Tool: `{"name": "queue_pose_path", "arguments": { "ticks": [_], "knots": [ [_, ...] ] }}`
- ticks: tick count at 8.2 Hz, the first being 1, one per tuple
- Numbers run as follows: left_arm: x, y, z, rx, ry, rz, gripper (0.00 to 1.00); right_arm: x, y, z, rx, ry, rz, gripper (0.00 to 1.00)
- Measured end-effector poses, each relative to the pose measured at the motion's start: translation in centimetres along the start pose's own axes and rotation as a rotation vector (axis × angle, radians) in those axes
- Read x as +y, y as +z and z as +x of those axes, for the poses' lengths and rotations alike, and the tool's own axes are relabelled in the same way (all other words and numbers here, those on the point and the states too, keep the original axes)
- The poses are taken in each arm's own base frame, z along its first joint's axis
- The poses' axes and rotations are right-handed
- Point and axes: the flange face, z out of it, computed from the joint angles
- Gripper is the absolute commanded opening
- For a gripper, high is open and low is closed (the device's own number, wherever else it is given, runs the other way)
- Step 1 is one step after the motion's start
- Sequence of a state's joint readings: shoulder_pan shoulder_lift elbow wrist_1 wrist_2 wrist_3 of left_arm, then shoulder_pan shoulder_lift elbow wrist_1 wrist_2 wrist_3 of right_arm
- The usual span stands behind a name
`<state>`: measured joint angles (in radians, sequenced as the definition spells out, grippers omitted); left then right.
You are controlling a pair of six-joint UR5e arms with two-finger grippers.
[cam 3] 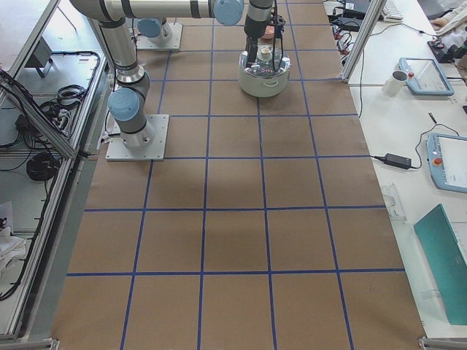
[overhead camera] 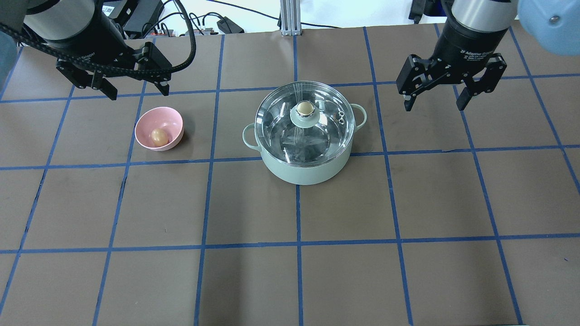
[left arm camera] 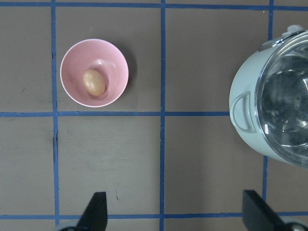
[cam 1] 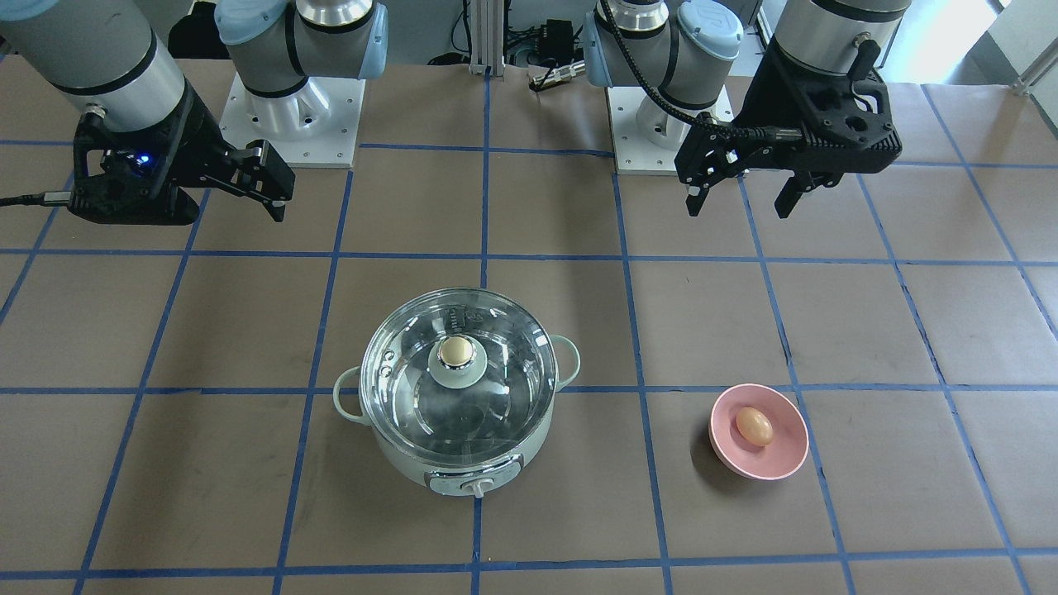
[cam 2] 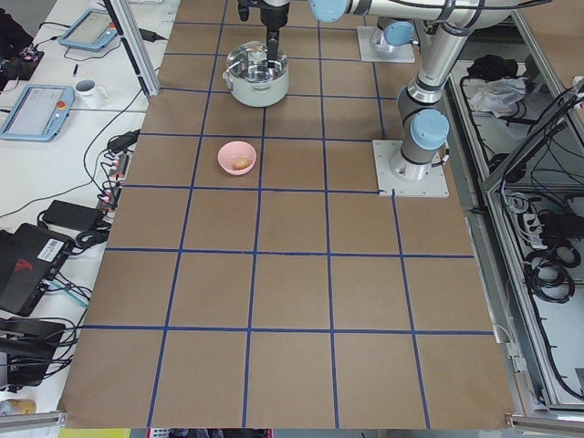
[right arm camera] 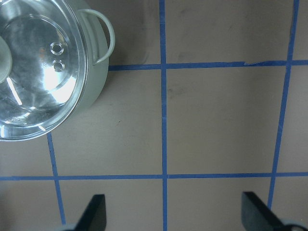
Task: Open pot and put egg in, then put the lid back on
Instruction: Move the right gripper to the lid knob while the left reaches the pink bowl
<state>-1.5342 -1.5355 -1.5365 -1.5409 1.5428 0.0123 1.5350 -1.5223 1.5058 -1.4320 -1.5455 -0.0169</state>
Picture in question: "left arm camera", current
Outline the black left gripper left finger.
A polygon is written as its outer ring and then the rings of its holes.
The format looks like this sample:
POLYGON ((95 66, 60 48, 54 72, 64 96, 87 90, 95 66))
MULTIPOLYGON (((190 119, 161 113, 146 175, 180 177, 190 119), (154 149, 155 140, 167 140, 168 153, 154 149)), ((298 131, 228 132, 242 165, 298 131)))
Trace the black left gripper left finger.
POLYGON ((79 219, 77 231, 104 231, 107 227, 108 213, 106 192, 96 192, 79 219))

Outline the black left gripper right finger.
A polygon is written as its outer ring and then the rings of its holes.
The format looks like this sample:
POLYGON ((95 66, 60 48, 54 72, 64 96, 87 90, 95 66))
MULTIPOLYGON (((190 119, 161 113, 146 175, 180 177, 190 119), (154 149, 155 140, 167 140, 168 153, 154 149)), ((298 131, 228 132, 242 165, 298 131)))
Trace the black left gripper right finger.
POLYGON ((285 223, 254 190, 244 190, 242 220, 248 231, 284 231, 285 223))

